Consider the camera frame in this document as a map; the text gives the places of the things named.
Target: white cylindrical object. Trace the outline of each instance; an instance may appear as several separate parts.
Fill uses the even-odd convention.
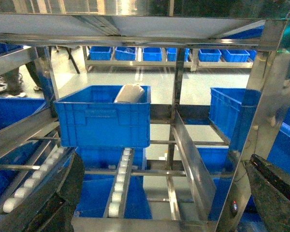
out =
[[[126,174],[127,167],[120,167],[118,168],[118,174]]]
[[[118,174],[116,181],[117,182],[124,182],[125,181],[125,177],[126,177],[126,175]]]
[[[117,218],[119,215],[119,205],[118,202],[111,202],[108,208],[108,217]]]
[[[135,84],[124,85],[117,94],[114,103],[138,103],[145,91]]]
[[[18,190],[15,191],[14,197],[15,198],[26,198],[31,193],[30,188],[20,187]]]
[[[114,190],[116,192],[122,192],[124,190],[124,183],[122,182],[115,183]]]
[[[5,213],[10,213],[13,209],[18,207],[22,203],[23,199],[21,198],[9,198],[5,201],[3,205],[3,211]]]
[[[123,161],[128,161],[129,160],[129,156],[122,156],[122,159]]]
[[[38,179],[29,178],[25,181],[24,187],[25,188],[34,188],[39,184]]]
[[[49,158],[45,161],[46,164],[54,165],[56,162],[56,159],[54,158]]]
[[[32,174],[32,178],[33,179],[43,179],[45,176],[46,176],[46,172],[43,172],[43,171],[35,171],[33,174]]]
[[[52,168],[52,165],[50,165],[50,164],[42,164],[40,166],[39,171],[48,172],[51,170],[51,168]]]
[[[126,160],[123,160],[120,162],[121,167],[127,167],[127,165],[128,165],[128,161],[126,161]]]
[[[113,192],[112,194],[112,202],[120,202],[121,201],[122,192]]]

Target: stainless steel frame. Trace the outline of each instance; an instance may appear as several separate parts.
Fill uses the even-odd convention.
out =
[[[163,37],[131,37],[120,36],[116,28],[112,27],[112,23],[108,20],[99,21],[99,25],[107,25],[109,29],[101,29],[107,36],[56,36],[56,35],[16,35],[16,34],[0,34],[0,42],[17,43],[17,44],[34,44],[34,45],[60,45],[60,44],[77,44],[77,45],[97,45],[108,44],[113,46],[114,43],[120,42],[124,46],[159,46],[177,47],[177,62],[175,66],[175,82],[172,105],[156,105],[151,109],[152,123],[169,123],[171,124],[170,139],[168,141],[153,141],[153,144],[168,144],[169,152],[167,163],[151,162],[152,167],[148,171],[132,171],[131,175],[161,175],[166,176],[169,185],[169,202],[172,208],[173,219],[180,219],[178,212],[178,202],[175,189],[172,185],[172,176],[186,175],[190,184],[192,198],[198,203],[199,223],[187,223],[177,221],[142,221],[142,220],[125,220],[125,219],[92,219],[92,218],[74,218],[72,223],[75,231],[91,231],[93,226],[103,230],[122,230],[122,231],[139,231],[148,229],[151,231],[234,231],[250,197],[250,187],[244,163],[249,159],[252,153],[257,153],[266,158],[273,145],[276,135],[281,126],[282,120],[290,105],[290,1],[284,1],[279,5],[277,1],[257,1],[253,3],[248,0],[223,3],[210,7],[206,10],[208,3],[204,1],[187,1],[186,4],[180,4],[178,0],[164,1],[161,5],[158,1],[127,1],[122,3],[117,0],[110,2],[99,1],[97,9],[92,11],[90,1],[82,1],[75,8],[74,1],[60,0],[52,1],[47,4],[43,2],[38,7],[32,7],[22,1],[22,5],[26,7],[15,7],[16,12],[8,11],[4,5],[0,5],[0,13],[5,14],[60,14],[60,15],[147,15],[147,16],[192,16],[192,17],[230,17],[230,18],[253,18],[266,19],[265,28],[260,39],[249,40],[225,40],[220,39],[227,31],[218,34],[215,38],[193,39],[193,38],[163,38]],[[247,102],[248,91],[254,90],[260,93],[260,99],[257,101],[257,110],[253,115],[245,118],[238,118],[233,138],[230,141],[228,158],[233,162],[232,172],[223,172],[222,179],[230,180],[230,188],[225,193],[225,203],[221,205],[221,210],[217,210],[216,200],[219,194],[224,194],[221,190],[221,183],[217,190],[212,182],[211,175],[203,164],[200,155],[195,147],[195,142],[189,137],[184,125],[186,116],[198,116],[204,119],[204,113],[200,115],[195,113],[196,109],[202,109],[195,106],[181,106],[180,93],[182,84],[182,74],[185,67],[184,48],[189,47],[198,49],[206,48],[232,48],[232,49],[256,49],[258,54],[249,78],[246,94],[243,99],[242,109]],[[13,64],[13,67],[26,62],[40,58],[36,63],[39,70],[39,76],[45,80],[43,86],[44,96],[48,101],[48,105],[52,107],[52,101],[58,96],[56,94],[56,86],[49,61],[49,54],[46,49],[29,49],[19,52],[19,55],[25,57],[21,62]],[[16,54],[10,55],[13,60]],[[191,69],[202,66],[197,60],[196,53],[192,54]],[[128,63],[122,63],[123,66],[130,66]],[[245,63],[243,68],[248,68],[251,63]],[[51,130],[58,126],[55,122],[55,111],[49,108],[30,116],[19,123],[16,123],[4,130],[0,131],[0,158],[11,150],[26,142],[32,137],[46,136]],[[194,109],[194,113],[189,114],[189,109]],[[249,131],[239,131],[240,124],[251,122]],[[246,135],[245,141],[237,141],[238,133]],[[181,153],[182,162],[173,161],[174,141]],[[103,172],[110,174],[110,170],[87,170],[87,174],[102,174]],[[239,210],[233,217],[230,213],[229,203],[237,201]],[[213,211],[218,214],[217,218],[213,215]],[[206,224],[207,215],[213,216],[213,221]]]

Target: metal bar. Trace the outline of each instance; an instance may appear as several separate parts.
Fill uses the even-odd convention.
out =
[[[216,134],[223,140],[225,144],[230,145],[229,138],[214,123],[210,122],[209,125],[216,132]]]
[[[179,113],[171,125],[193,200],[197,206],[198,220],[206,220],[215,195],[215,184],[203,163]]]
[[[225,142],[203,142],[203,141],[193,141],[195,145],[199,146],[227,146]],[[176,141],[163,141],[163,140],[150,140],[150,144],[176,144]]]
[[[180,104],[180,94],[182,90],[182,82],[184,74],[184,63],[185,63],[185,49],[179,48],[177,50],[176,56],[175,78],[171,105],[171,122],[170,122],[171,124],[175,123],[175,112]],[[169,140],[173,141],[174,139],[175,138],[172,132],[172,128],[170,128]],[[170,144],[168,147],[168,155],[166,158],[166,169],[168,170],[171,170],[173,167],[174,148],[175,148],[174,144]]]
[[[49,136],[58,136],[57,132],[52,131]],[[26,162],[27,165],[34,165],[36,161],[40,159],[46,159],[48,154],[55,147],[55,141],[43,141],[41,145],[32,154],[29,160]],[[22,184],[25,177],[28,175],[28,171],[22,171],[17,174],[13,181],[9,184],[8,188],[0,195],[0,213],[2,213],[2,208],[4,202],[14,193],[14,191]]]
[[[46,126],[55,120],[47,108],[0,130],[0,159],[32,136],[47,135],[54,128]]]
[[[179,207],[177,203],[177,197],[176,197],[173,178],[171,176],[167,176],[166,183],[168,186],[168,194],[169,194],[169,199],[170,199],[172,220],[180,220]]]
[[[50,107],[52,116],[57,117],[54,100],[59,98],[59,94],[52,63],[50,61],[49,51],[47,47],[38,47],[37,51],[40,58],[35,60],[35,66],[41,82],[43,95],[46,100],[46,104]]]
[[[290,105],[290,22],[267,21],[261,43],[262,41],[276,43],[278,51],[275,49],[268,54],[258,53],[257,62],[250,74],[228,153],[235,154],[231,160],[233,175],[229,182],[221,179],[217,189],[217,197],[226,196],[226,200],[218,218],[216,231],[236,229],[251,195],[244,162],[249,160],[252,154],[258,154],[265,159],[268,157]],[[257,94],[254,99],[256,111],[242,117],[245,109],[251,107],[252,93]],[[241,127],[242,123],[251,125],[250,129],[244,130]],[[235,216],[230,213],[230,204],[233,201],[238,205]]]
[[[34,47],[25,46],[24,49],[15,52],[9,52],[0,56],[0,75],[16,69],[24,64],[34,61],[38,58],[38,53]]]

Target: shoe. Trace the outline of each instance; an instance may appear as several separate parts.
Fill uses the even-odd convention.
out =
[[[25,92],[21,92],[20,94],[17,95],[12,95],[12,94],[8,94],[7,96],[5,96],[6,98],[24,98],[27,96],[27,93]]]

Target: metal support post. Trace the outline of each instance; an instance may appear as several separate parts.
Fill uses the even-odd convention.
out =
[[[180,103],[180,94],[182,90],[183,74],[184,74],[184,63],[185,63],[185,49],[179,48],[177,50],[176,58],[176,68],[175,68],[175,78],[174,78],[174,87],[173,87],[173,99],[171,106],[171,124],[175,122],[175,111]],[[174,141],[174,135],[172,133],[172,128],[170,128],[170,141]],[[172,169],[173,158],[174,158],[174,148],[175,144],[170,144],[168,148],[168,156],[166,160],[166,168],[168,170]]]
[[[40,58],[35,60],[35,66],[41,82],[44,98],[46,100],[46,104],[51,109],[52,117],[56,117],[57,114],[53,102],[59,98],[59,95],[50,61],[50,55],[47,47],[37,47],[37,52]]]
[[[224,167],[225,170],[230,169],[227,165],[229,162],[233,175],[229,180],[220,179],[215,196],[218,201],[222,197],[219,194],[227,191],[216,227],[216,231],[220,232],[236,230],[251,195],[245,161],[252,154],[258,154],[265,159],[268,157],[290,105],[290,22],[267,21],[261,43],[276,43],[278,50],[258,52],[248,81],[239,115],[245,114],[245,108],[252,107],[251,94],[255,97],[253,105],[257,108],[255,113],[239,116],[235,126],[228,153],[232,160],[226,160]],[[247,125],[250,122],[249,132],[241,128],[242,123]],[[246,136],[243,140],[236,139],[239,134],[241,137]],[[233,202],[238,206],[235,213],[231,212]]]

